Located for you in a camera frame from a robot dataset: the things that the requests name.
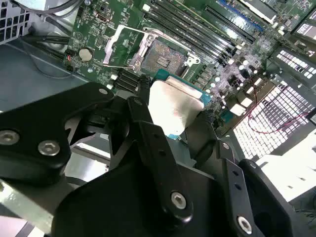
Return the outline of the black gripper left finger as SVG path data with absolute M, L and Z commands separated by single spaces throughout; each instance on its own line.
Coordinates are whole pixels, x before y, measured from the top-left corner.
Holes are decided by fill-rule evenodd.
M 0 175 L 34 186 L 56 183 L 71 148 L 96 133 L 110 137 L 109 173 L 64 199 L 56 219 L 101 217 L 108 210 L 186 224 L 193 204 L 162 128 L 146 102 L 89 82 L 0 115 Z

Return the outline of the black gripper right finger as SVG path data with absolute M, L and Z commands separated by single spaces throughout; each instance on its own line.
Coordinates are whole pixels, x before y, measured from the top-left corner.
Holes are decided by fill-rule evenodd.
M 293 237 L 295 214 L 262 169 L 249 159 L 236 161 L 204 112 L 186 128 L 195 168 L 219 184 L 230 233 L 235 237 Z

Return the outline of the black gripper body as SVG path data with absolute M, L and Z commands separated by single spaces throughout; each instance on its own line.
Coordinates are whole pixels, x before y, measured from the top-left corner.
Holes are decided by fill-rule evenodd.
M 136 150 L 117 168 L 70 193 L 54 237 L 229 237 L 214 178 L 178 165 L 168 144 Z

